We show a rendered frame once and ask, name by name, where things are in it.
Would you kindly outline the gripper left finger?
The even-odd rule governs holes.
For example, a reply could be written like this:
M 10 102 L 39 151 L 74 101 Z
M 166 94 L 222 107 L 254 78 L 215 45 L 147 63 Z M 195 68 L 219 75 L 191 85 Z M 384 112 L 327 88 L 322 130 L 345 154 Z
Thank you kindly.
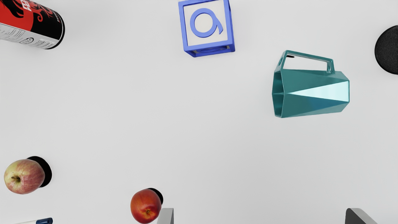
M 174 224 L 174 209 L 162 208 L 157 218 L 157 224 Z

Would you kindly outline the pale red-green apple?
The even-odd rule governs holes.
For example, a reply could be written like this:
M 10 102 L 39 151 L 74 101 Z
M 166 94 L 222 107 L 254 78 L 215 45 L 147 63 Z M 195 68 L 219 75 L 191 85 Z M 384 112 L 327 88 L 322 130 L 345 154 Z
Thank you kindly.
M 6 187 L 16 194 L 29 194 L 41 187 L 44 180 L 44 169 L 31 159 L 17 160 L 4 172 Z

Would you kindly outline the blue letter block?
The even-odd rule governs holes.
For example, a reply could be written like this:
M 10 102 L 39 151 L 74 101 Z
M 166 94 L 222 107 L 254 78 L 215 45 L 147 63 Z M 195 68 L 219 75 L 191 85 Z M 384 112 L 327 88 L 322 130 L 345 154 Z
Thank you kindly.
M 192 57 L 235 51 L 229 0 L 178 2 L 183 49 Z

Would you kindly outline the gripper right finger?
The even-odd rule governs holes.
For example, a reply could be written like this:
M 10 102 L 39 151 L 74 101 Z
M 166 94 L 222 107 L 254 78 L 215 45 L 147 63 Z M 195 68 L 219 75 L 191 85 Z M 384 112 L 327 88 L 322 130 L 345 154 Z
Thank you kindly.
M 345 224 L 377 224 L 377 222 L 360 208 L 347 208 Z

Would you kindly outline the white marker with blue cap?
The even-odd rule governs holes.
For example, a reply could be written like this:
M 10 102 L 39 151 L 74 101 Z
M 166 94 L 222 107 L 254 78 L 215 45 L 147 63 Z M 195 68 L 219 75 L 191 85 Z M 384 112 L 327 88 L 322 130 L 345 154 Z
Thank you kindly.
M 53 218 L 43 218 L 15 224 L 53 224 Z

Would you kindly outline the teal faceted mug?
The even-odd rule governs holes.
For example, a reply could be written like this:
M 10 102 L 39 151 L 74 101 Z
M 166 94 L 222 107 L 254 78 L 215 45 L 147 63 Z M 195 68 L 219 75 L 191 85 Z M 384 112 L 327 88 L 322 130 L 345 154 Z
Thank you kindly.
M 286 69 L 288 57 L 326 62 L 326 70 Z M 350 82 L 331 58 L 286 50 L 274 71 L 272 101 L 279 118 L 338 113 L 350 102 Z

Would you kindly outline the red and black can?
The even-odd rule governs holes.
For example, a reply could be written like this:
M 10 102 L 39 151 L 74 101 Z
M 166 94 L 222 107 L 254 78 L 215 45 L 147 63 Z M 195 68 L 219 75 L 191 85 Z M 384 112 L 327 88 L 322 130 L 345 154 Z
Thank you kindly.
M 60 14 L 31 0 L 0 0 L 0 40 L 53 49 L 63 40 Z

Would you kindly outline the black round object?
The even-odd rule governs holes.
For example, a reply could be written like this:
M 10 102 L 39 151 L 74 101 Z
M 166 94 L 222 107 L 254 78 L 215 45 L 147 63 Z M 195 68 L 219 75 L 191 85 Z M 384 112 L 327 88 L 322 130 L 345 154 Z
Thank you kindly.
M 388 28 L 379 36 L 374 55 L 383 70 L 398 75 L 398 25 Z

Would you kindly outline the deep red apple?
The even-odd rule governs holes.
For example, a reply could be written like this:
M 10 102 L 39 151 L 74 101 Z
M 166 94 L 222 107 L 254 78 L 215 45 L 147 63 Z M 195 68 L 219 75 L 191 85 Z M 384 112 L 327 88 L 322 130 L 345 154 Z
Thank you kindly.
M 140 224 L 149 224 L 158 218 L 163 204 L 163 195 L 155 188 L 147 188 L 135 193 L 130 209 L 133 218 Z

